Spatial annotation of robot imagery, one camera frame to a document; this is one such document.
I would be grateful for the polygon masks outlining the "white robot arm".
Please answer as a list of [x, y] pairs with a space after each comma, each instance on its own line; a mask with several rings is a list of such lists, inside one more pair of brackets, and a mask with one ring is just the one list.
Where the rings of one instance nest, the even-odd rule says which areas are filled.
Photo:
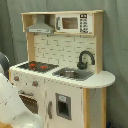
[[0, 52], [0, 122], [13, 128], [43, 128], [43, 121], [22, 102], [8, 79], [9, 59]]

